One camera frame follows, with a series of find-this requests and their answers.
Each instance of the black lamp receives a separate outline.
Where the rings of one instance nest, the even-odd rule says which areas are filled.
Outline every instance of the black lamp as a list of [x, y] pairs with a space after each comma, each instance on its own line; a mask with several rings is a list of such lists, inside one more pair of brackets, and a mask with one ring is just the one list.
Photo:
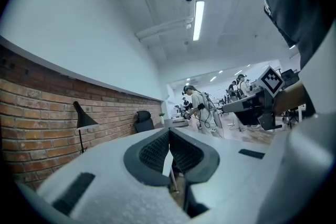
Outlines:
[[84, 110], [81, 108], [81, 106], [79, 105], [77, 101], [73, 102], [73, 106], [75, 107], [77, 114], [78, 114], [77, 130], [79, 132], [80, 145], [82, 147], [80, 150], [80, 154], [82, 154], [84, 153], [84, 151], [86, 151], [87, 147], [84, 150], [80, 130], [95, 128], [99, 124], [96, 121], [94, 121], [92, 118], [90, 118], [88, 114], [84, 112]]

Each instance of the ceiling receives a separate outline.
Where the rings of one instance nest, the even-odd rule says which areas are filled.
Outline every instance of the ceiling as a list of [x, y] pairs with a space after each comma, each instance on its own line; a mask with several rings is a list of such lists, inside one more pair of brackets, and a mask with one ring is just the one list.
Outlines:
[[194, 86], [205, 86], [205, 85], [210, 85], [211, 83], [221, 83], [221, 82], [227, 82], [231, 80], [235, 80], [238, 75], [235, 75], [235, 73], [239, 72], [240, 70], [243, 70], [241, 73], [246, 74], [249, 72], [249, 70], [253, 70], [256, 66], [260, 66], [260, 64], [255, 64], [255, 65], [250, 65], [249, 67], [247, 66], [242, 66], [242, 67], [237, 67], [237, 68], [230, 68], [223, 70], [222, 73], [219, 73], [220, 70], [207, 73], [207, 74], [202, 74], [199, 76], [195, 77], [190, 77], [190, 80], [187, 81], [186, 79], [175, 81], [173, 83], [170, 83], [170, 87], [173, 90], [182, 90], [183, 87], [186, 85], [186, 83], [189, 83], [189, 85], [194, 85]]
[[204, 0], [198, 41], [192, 41], [195, 2], [120, 0], [135, 35], [158, 64], [204, 58], [235, 59], [258, 53], [257, 62], [290, 57], [278, 30], [265, 15], [264, 0]]

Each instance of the fluorescent light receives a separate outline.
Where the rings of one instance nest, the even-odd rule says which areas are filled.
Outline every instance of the fluorescent light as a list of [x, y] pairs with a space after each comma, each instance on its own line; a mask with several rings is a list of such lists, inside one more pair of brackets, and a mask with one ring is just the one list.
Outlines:
[[239, 72], [237, 72], [237, 73], [235, 73], [235, 75], [238, 75], [240, 72], [242, 72], [242, 70], [241, 70], [241, 71], [239, 71]]
[[203, 11], [204, 11], [204, 1], [197, 1], [196, 2], [195, 26], [194, 26], [194, 38], [193, 38], [194, 41], [200, 38]]

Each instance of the potted plant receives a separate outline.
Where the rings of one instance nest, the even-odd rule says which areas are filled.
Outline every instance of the potted plant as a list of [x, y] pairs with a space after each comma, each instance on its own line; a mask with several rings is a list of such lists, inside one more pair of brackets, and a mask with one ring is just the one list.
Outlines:
[[164, 113], [160, 113], [159, 116], [160, 116], [160, 119], [161, 119], [161, 123], [163, 125], [164, 124], [164, 118], [163, 118]]

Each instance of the lamp shade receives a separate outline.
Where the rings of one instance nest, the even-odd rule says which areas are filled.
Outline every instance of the lamp shade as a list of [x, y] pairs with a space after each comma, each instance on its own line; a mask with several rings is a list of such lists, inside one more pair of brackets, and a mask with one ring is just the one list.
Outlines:
[[84, 110], [81, 108], [81, 106], [77, 101], [73, 102], [73, 106], [75, 107], [78, 114], [78, 121], [77, 121], [78, 130], [91, 129], [98, 126], [98, 123], [84, 112]]

